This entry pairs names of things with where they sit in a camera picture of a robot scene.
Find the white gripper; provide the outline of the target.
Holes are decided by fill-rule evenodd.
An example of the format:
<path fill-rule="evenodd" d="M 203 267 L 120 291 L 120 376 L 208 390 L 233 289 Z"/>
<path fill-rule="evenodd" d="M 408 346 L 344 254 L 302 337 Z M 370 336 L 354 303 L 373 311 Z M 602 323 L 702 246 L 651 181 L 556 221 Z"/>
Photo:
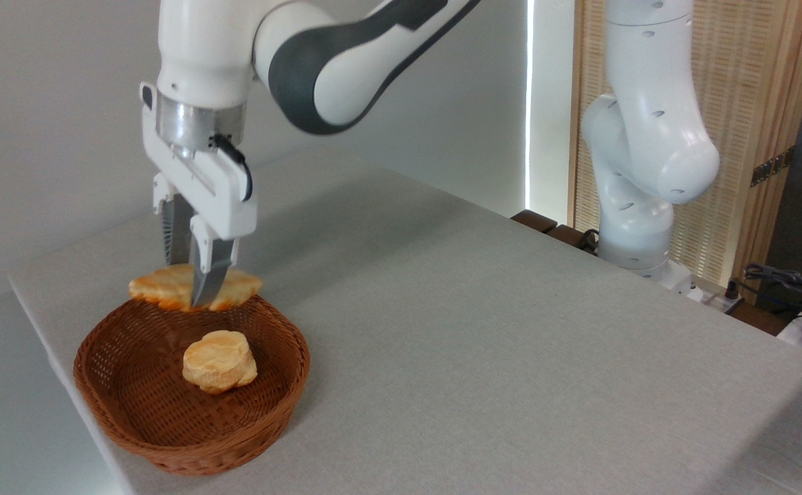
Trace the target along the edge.
<path fill-rule="evenodd" d="M 237 239 L 257 224 L 255 179 L 235 148 L 244 107 L 191 107 L 147 82 L 140 98 L 145 153 L 157 168 L 153 212 L 161 217 L 165 263 L 189 263 L 193 235 L 191 307 L 206 308 L 237 262 Z"/>

